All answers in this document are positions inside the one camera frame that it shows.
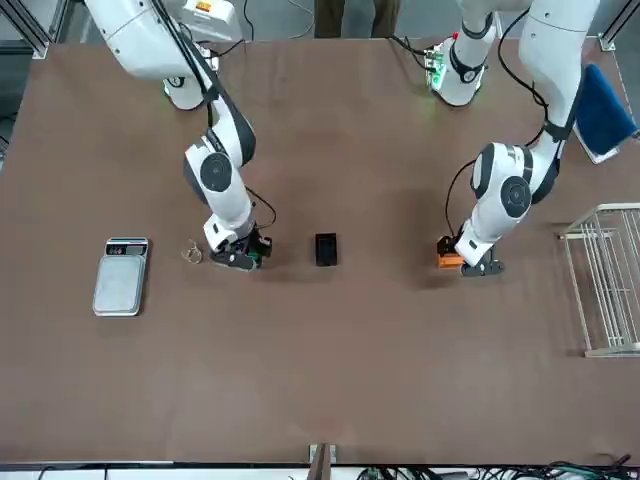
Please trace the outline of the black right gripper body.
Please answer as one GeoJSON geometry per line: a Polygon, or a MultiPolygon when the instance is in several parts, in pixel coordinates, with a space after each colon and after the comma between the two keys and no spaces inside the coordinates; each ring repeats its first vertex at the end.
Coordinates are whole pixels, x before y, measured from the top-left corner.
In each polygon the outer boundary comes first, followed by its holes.
{"type": "Polygon", "coordinates": [[[263,236],[260,228],[254,225],[248,235],[238,240],[237,250],[253,260],[261,260],[271,256],[272,239],[263,236]]]}

